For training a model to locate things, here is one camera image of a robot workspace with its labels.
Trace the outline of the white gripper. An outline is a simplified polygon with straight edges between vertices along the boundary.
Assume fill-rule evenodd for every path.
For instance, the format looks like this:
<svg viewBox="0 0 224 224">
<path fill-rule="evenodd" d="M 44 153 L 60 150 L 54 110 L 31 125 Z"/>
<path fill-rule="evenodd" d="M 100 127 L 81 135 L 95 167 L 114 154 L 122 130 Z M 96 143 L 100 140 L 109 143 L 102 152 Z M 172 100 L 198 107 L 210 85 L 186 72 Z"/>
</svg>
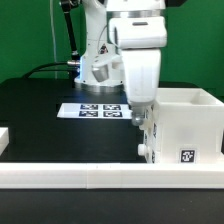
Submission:
<svg viewBox="0 0 224 224">
<path fill-rule="evenodd" d="M 162 47 L 167 44 L 165 19 L 112 18 L 109 39 L 119 49 L 124 68 L 125 91 L 132 108 L 132 124 L 144 123 L 145 106 L 156 98 Z"/>
</svg>

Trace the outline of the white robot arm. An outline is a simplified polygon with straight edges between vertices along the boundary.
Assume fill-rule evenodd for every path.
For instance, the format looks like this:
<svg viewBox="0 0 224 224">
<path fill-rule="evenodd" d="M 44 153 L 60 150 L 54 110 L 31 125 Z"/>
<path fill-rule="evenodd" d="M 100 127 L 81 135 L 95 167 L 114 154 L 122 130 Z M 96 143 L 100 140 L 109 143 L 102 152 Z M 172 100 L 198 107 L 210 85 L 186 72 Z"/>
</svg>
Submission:
<svg viewBox="0 0 224 224">
<path fill-rule="evenodd" d="M 167 44 L 163 12 L 187 0 L 81 0 L 86 50 L 75 81 L 92 91 L 123 86 L 132 123 L 144 123 L 159 84 Z"/>
</svg>

